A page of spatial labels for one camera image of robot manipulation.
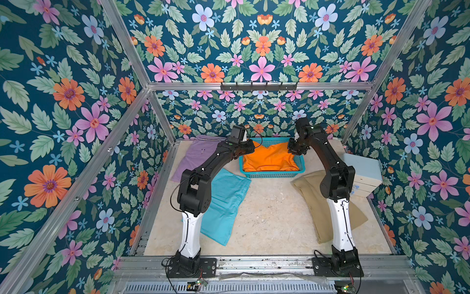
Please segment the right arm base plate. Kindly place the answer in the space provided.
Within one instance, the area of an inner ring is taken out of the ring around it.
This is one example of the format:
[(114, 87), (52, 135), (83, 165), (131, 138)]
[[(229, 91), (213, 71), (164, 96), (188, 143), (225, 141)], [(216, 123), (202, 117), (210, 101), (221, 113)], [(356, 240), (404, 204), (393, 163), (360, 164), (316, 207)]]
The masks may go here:
[(334, 264), (330, 258), (313, 257), (312, 268), (316, 276), (327, 278), (363, 278), (364, 272), (358, 260)]

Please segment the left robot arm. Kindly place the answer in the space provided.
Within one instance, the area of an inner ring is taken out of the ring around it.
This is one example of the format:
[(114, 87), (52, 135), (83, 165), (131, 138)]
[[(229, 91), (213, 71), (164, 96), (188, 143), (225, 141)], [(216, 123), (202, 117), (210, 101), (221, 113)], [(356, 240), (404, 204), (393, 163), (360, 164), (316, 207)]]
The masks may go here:
[(207, 160), (199, 167), (182, 173), (177, 202), (182, 213), (183, 229), (177, 257), (193, 262), (200, 256), (201, 225), (204, 213), (211, 204), (213, 179), (226, 164), (254, 151), (254, 143), (247, 138), (246, 128), (235, 126)]

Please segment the teal pants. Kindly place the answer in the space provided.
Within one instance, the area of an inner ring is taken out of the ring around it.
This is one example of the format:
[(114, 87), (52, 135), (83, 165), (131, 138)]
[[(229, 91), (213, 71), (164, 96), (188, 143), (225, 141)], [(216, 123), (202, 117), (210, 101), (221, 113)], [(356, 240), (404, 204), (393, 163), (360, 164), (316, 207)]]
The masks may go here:
[(231, 238), (239, 207), (246, 198), (251, 180), (222, 169), (211, 183), (211, 204), (204, 213), (201, 233), (222, 246)]

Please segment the purple pants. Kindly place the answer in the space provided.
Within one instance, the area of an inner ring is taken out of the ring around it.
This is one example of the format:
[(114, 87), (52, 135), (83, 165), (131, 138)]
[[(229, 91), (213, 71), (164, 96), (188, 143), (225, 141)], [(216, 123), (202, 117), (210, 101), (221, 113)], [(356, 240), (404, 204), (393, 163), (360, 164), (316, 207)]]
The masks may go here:
[(223, 137), (211, 137), (207, 135), (198, 135), (192, 141), (185, 156), (179, 163), (174, 172), (171, 181), (179, 183), (185, 170), (194, 170), (209, 159), (220, 142), (224, 141)]

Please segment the beige pants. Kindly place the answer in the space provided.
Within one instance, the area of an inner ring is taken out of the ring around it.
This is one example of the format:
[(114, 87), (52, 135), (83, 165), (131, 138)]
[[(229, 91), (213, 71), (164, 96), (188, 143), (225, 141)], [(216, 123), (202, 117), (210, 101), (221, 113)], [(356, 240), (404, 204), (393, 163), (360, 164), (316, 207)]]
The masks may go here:
[[(293, 189), (303, 197), (307, 204), (319, 244), (332, 242), (334, 238), (330, 209), (327, 199), (322, 196), (319, 188), (320, 182), (325, 175), (325, 171), (315, 171), (290, 182)], [(365, 197), (352, 196), (349, 210), (351, 228), (353, 230), (368, 221), (367, 215), (358, 206), (362, 202), (365, 202)]]

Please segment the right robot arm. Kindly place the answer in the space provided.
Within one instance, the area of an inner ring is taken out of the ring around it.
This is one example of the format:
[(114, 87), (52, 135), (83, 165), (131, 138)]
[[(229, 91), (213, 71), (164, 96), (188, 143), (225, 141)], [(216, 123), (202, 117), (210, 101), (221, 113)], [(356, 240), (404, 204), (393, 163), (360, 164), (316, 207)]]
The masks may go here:
[(347, 266), (355, 267), (359, 258), (353, 242), (349, 215), (355, 169), (340, 159), (329, 143), (326, 131), (320, 125), (312, 126), (308, 118), (300, 118), (295, 121), (295, 128), (298, 138), (290, 138), (288, 152), (300, 156), (313, 149), (326, 172), (319, 189), (327, 199), (334, 231), (331, 265), (335, 271)]

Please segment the orange pants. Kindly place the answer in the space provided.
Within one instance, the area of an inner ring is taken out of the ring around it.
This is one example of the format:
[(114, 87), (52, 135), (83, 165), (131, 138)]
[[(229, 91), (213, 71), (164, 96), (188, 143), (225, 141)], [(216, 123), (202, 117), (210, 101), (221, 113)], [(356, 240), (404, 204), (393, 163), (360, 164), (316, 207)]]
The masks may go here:
[(255, 151), (242, 157), (244, 172), (298, 172), (295, 155), (288, 152), (288, 142), (265, 147), (254, 142)]

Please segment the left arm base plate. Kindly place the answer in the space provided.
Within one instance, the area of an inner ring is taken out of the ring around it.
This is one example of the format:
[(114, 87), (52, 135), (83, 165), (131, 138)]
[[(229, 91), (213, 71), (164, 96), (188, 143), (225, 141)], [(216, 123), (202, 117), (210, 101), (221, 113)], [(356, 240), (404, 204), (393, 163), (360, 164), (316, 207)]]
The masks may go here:
[(216, 258), (200, 258), (193, 261), (172, 258), (166, 266), (169, 278), (213, 278), (216, 271)]

